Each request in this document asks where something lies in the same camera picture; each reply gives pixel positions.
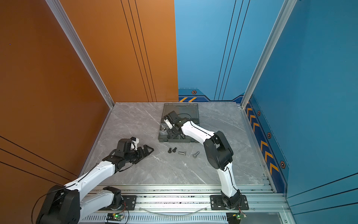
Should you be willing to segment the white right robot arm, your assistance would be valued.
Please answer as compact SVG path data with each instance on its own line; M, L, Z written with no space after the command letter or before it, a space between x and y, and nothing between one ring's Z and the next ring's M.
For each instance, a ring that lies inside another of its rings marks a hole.
M204 146L210 165L217 170L222 186L222 198L233 207L241 197L233 175L233 149L223 132L206 130L188 118L181 118L175 111L164 116L167 132L172 136L185 135Z

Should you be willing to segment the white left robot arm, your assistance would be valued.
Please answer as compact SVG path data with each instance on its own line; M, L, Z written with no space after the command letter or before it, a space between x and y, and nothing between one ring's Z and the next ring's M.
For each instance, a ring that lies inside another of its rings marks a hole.
M53 186L43 195L44 202L37 218L31 218L34 224L77 224L88 215L102 209L113 211L125 209L125 200L121 190L104 187L99 193L88 194L102 181L126 170L125 165L135 165L154 152L154 148L139 146L139 139L131 137L118 141L99 164L79 178L65 185Z

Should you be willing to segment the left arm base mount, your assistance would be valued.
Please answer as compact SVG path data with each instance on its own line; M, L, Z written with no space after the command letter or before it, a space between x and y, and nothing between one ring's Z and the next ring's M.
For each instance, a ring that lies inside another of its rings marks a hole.
M115 187L104 187L103 190L110 191L114 194L114 198L112 203L107 206L103 207L101 210L112 210L112 211L133 211L135 210L137 196L135 195L123 195L122 191Z

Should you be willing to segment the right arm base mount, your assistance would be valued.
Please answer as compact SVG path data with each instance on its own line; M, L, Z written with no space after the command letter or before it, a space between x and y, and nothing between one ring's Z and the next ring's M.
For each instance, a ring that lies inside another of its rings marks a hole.
M248 211L249 203L247 197L240 192L235 193L232 197L227 197L223 193L221 195L210 196L211 210L241 210Z

